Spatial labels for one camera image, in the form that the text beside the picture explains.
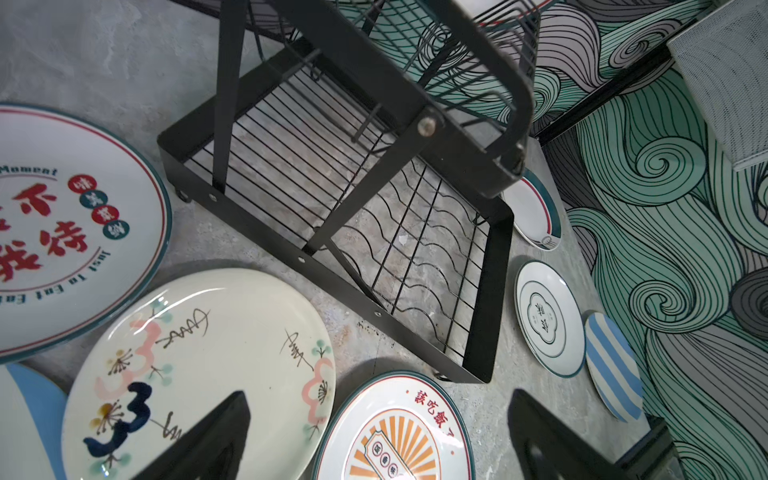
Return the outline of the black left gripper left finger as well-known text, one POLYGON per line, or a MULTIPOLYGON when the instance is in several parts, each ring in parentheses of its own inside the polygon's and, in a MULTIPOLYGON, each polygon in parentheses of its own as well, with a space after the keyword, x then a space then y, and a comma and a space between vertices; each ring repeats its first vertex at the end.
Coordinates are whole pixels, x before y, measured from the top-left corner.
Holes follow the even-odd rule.
POLYGON ((233 392, 135 479, 236 479, 250 420, 245 393, 233 392))

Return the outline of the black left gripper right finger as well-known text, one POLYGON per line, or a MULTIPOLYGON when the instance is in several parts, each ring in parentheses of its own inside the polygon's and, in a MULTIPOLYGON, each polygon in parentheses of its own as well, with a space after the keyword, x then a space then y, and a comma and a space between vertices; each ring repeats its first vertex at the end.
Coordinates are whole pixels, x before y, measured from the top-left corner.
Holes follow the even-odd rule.
POLYGON ((526 479, 627 477, 523 389, 513 391, 507 422, 526 479))

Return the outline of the orange sunburst plate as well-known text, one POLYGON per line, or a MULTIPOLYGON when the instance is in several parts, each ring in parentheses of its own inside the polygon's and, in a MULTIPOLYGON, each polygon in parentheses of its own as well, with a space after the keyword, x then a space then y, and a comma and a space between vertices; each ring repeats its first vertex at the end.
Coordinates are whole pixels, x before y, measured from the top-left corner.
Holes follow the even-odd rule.
POLYGON ((381 374, 332 418, 313 479, 474 479, 474 453, 456 403, 414 371, 381 374))

